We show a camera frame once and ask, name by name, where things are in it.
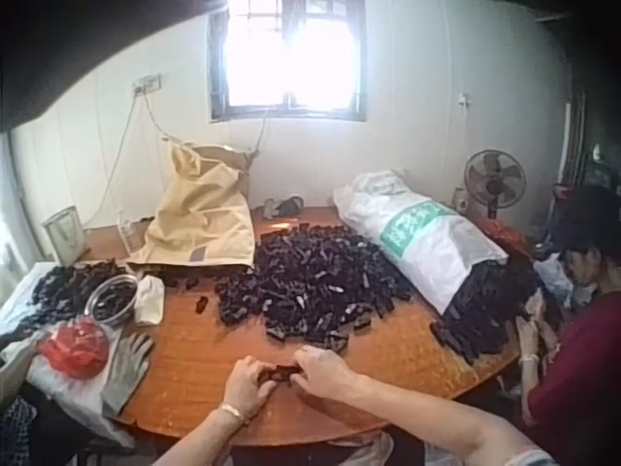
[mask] metal bowl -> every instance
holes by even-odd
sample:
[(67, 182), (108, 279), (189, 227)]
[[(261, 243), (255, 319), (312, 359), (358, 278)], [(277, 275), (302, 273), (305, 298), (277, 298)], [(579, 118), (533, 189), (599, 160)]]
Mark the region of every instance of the metal bowl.
[[(97, 309), (97, 305), (99, 304), (99, 300), (102, 295), (112, 286), (119, 283), (130, 283), (134, 285), (134, 296), (127, 306), (125, 306), (122, 310), (116, 313), (114, 316), (98, 319), (95, 317), (95, 310)], [(101, 283), (95, 291), (88, 297), (88, 301), (86, 301), (86, 307), (84, 308), (85, 316), (92, 316), (99, 323), (105, 323), (110, 327), (119, 327), (127, 320), (131, 318), (134, 314), (134, 307), (136, 305), (136, 298), (138, 296), (138, 279), (130, 274), (117, 275), (112, 277), (111, 279), (107, 279), (105, 282)]]

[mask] fan blade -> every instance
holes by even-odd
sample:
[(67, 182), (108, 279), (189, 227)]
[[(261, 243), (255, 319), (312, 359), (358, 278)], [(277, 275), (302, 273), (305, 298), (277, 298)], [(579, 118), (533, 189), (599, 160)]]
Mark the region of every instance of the fan blade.
[(470, 168), (468, 169), (468, 184), (470, 184), (471, 186), (475, 186), (476, 190), (479, 191), (485, 189), (485, 185), (488, 181), (489, 179), (485, 175), (476, 170), (473, 165), (470, 166)]
[(501, 170), (501, 177), (503, 178), (517, 178), (518, 180), (522, 179), (522, 171), (517, 167), (517, 165), (511, 165), (510, 167), (506, 167)]
[(500, 173), (501, 161), (498, 159), (497, 152), (487, 152), (483, 156), (483, 165), (485, 165), (485, 170), (487, 170), (488, 174), (495, 175)]
[(505, 189), (503, 190), (501, 197), (504, 198), (503, 204), (509, 203), (517, 197), (517, 193), (515, 192), (515, 189), (505, 183)]

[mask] white tablecloth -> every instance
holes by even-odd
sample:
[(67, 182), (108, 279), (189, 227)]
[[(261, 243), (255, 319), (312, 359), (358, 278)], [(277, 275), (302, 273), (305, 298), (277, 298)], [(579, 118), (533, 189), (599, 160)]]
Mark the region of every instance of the white tablecloth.
[[(33, 314), (36, 307), (30, 304), (30, 297), (39, 279), (56, 264), (39, 262), (19, 283), (11, 297), (0, 310), (0, 335), (17, 327), (25, 317)], [(114, 354), (120, 337), (120, 330), (105, 327), (110, 338), (110, 355)], [(20, 345), (9, 345), (1, 354), (4, 360), (10, 360)], [(126, 447), (133, 447), (134, 439), (118, 424), (112, 423), (102, 415), (101, 390), (108, 379), (112, 358), (106, 368), (90, 381), (75, 381), (59, 374), (49, 367), (42, 356), (37, 356), (28, 373), (28, 381), (52, 398), (73, 419), (89, 428), (94, 433), (115, 440)]]

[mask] tan paper sack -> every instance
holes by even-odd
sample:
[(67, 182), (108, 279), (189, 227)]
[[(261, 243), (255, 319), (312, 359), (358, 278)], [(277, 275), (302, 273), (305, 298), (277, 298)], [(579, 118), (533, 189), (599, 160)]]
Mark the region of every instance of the tan paper sack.
[(224, 147), (175, 144), (172, 159), (175, 177), (145, 233), (145, 245), (131, 261), (252, 265), (248, 156)]

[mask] window frame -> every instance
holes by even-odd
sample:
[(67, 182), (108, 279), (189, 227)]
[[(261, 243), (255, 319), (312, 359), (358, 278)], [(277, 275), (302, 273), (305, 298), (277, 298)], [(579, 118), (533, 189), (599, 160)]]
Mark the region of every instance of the window frame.
[[(327, 0), (332, 8), (333, 1)], [(242, 105), (231, 106), (229, 103), (229, 89), (226, 79), (224, 60), (224, 43), (228, 33), (230, 19), (229, 9), (211, 15), (208, 30), (208, 87), (210, 99), (210, 121), (229, 121), (231, 119), (282, 117), (282, 118), (319, 118), (341, 119), (350, 121), (366, 121), (367, 116), (367, 28), (365, 0), (345, 0), (347, 16), (339, 17), (334, 14), (300, 12), (304, 0), (282, 0), (282, 12), (249, 13), (248, 17), (277, 17), (281, 16), (282, 34), (287, 40), (302, 20), (307, 18), (345, 19), (357, 43), (360, 63), (358, 68), (358, 88), (352, 96), (349, 107), (343, 109), (315, 110), (308, 107), (296, 106), (295, 96), (286, 92), (282, 102), (276, 105)]]

